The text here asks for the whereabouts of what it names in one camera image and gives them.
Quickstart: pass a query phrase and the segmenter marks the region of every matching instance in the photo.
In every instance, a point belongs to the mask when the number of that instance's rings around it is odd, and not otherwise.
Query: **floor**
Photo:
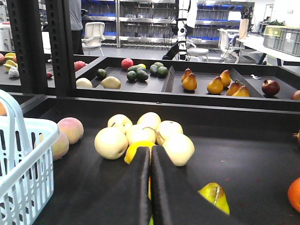
[[[167,53],[168,49],[165,46],[162,47],[144,47],[144,46],[124,46],[122,48],[116,48],[115,46],[103,46],[102,51],[104,56],[107,57],[121,57],[121,58],[138,58],[138,59],[148,59],[148,60],[161,60],[162,57]],[[242,50],[242,54],[249,55],[251,50]],[[90,55],[100,56],[100,51],[92,51]],[[219,49],[213,48],[209,51],[209,62],[219,62],[222,63],[220,58],[221,51]],[[255,60],[258,60],[259,54],[251,54],[251,57]],[[277,61],[274,58],[266,58],[268,65],[277,65]],[[300,75],[300,67],[295,66],[283,66],[297,74]]]

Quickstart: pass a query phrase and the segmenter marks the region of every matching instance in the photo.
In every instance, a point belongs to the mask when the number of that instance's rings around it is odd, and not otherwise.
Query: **gray crate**
[[[280,41],[280,37],[265,35],[263,40],[263,46],[277,50],[279,41]]]
[[[278,50],[300,57],[300,29],[283,28],[278,44]]]

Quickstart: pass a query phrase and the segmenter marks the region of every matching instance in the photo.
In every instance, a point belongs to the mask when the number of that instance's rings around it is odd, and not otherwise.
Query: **avocado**
[[[159,67],[157,69],[157,75],[161,78],[165,78],[168,75],[168,68],[167,67]]]
[[[143,71],[147,72],[146,68],[144,68],[144,67],[139,67],[136,71],[139,71],[139,70],[143,70]]]
[[[151,65],[151,66],[150,66],[150,73],[151,73],[152,75],[156,75],[156,74],[158,73],[158,66],[155,65],[155,64]]]
[[[105,69],[98,69],[97,70],[97,77],[100,79],[100,80],[103,80],[106,78],[106,70]]]
[[[127,72],[127,79],[130,81],[130,82],[133,82],[136,80],[136,72],[131,70],[129,72]]]
[[[131,67],[128,68],[127,72],[129,72],[129,71],[135,71],[135,72],[136,72],[137,69],[140,68],[140,67],[141,67],[141,66],[138,66],[138,65],[131,66]]]
[[[136,72],[136,77],[139,81],[145,81],[149,78],[147,72],[145,72],[141,69]]]
[[[163,65],[163,63],[161,63],[161,62],[156,62],[156,63],[154,63],[154,65],[157,65],[157,67],[158,68],[160,68],[160,67],[163,67],[164,65]]]

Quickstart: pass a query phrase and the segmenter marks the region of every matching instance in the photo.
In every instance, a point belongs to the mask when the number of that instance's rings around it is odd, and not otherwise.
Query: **gray shirt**
[[[71,30],[82,30],[81,0],[69,0]]]

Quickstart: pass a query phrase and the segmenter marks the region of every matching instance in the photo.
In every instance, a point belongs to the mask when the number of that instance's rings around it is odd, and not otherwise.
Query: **basket handle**
[[[7,161],[7,169],[8,171],[12,170],[15,166],[15,120],[19,127],[19,135],[21,142],[21,149],[24,156],[28,155],[31,152],[31,147],[28,140],[27,130],[25,127],[24,117],[22,110],[20,108],[19,103],[8,93],[3,90],[0,90],[0,102],[3,103],[7,117],[9,121],[9,141],[8,141],[8,161]]]

